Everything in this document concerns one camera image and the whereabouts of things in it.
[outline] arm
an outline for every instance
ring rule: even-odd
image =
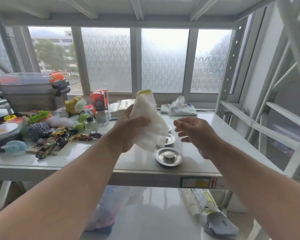
[[[300,183],[223,141],[205,120],[182,118],[174,124],[182,141],[214,163],[270,238],[300,239]]]
[[[80,157],[43,180],[0,212],[0,239],[79,239],[122,152],[132,147],[144,117],[132,107]]]

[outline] white package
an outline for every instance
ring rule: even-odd
[[[169,128],[156,108],[156,101],[151,90],[141,90],[136,95],[136,100],[130,114],[130,118],[144,116],[150,119],[150,123],[140,129],[140,133],[133,141],[142,149],[154,152],[156,145],[164,147],[169,136]]]

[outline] glass bottle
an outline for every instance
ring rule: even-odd
[[[99,126],[104,126],[109,123],[109,112],[106,107],[96,108],[96,122]]]
[[[98,125],[96,120],[92,116],[87,117],[87,121],[84,122],[84,128],[88,133],[92,131],[98,131]]]

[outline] person's right hand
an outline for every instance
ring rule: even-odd
[[[209,159],[211,153],[218,150],[223,140],[215,133],[206,120],[197,117],[186,117],[175,120],[175,131],[182,142],[191,142],[201,156]]]

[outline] label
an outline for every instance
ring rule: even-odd
[[[215,189],[217,179],[214,177],[184,178],[181,180],[182,188],[208,188]]]

